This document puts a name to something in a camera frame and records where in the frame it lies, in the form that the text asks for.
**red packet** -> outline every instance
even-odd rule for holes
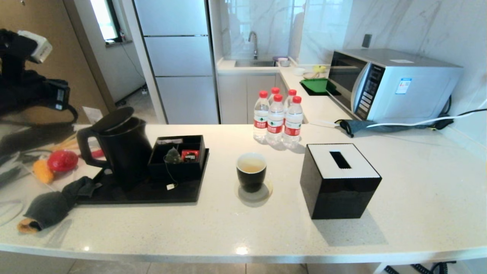
[[[200,156],[199,150],[183,149],[181,151],[181,159],[185,163],[195,163],[198,161],[199,156]]]

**tea bag string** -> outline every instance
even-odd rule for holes
[[[169,172],[169,168],[168,168],[168,162],[166,161],[166,156],[167,156],[167,155],[164,155],[164,158],[163,158],[163,160],[164,160],[164,164],[166,165],[166,170],[168,171],[168,174],[169,174],[169,177],[171,177],[171,180],[172,180],[172,181],[175,183],[175,184],[174,184],[174,187],[177,187],[177,186],[178,186],[178,181],[176,181],[176,180],[175,180],[175,179],[172,177],[171,172]]]

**microwave control panel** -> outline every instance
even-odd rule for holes
[[[367,119],[385,70],[383,67],[371,64],[369,73],[365,78],[364,88],[359,97],[358,108],[355,111],[355,114],[364,120]]]

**water bottle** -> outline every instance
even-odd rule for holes
[[[265,140],[267,133],[267,116],[269,115],[269,101],[267,91],[259,92],[259,99],[254,107],[254,139],[258,142]]]
[[[269,109],[269,117],[267,119],[267,134],[265,139],[270,145],[277,145],[282,138],[282,123],[284,120],[284,107],[282,105],[282,95],[275,94],[274,102]]]
[[[286,148],[292,149],[298,146],[302,123],[301,97],[294,96],[293,103],[287,110],[284,134],[282,135],[282,142]]]
[[[278,87],[271,88],[271,96],[269,97],[269,105],[272,105],[272,103],[274,102],[274,96],[276,94],[279,94],[279,92],[280,92],[280,89]]]
[[[284,125],[286,124],[286,114],[287,114],[287,110],[289,109],[289,107],[291,106],[292,102],[293,102],[293,97],[296,96],[296,90],[295,89],[290,89],[288,91],[288,96],[286,98],[286,100],[284,101]]]

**kettle lid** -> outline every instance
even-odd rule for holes
[[[100,119],[100,121],[96,122],[92,126],[92,130],[94,132],[101,133],[116,128],[129,120],[132,117],[132,114],[132,107],[117,109]]]

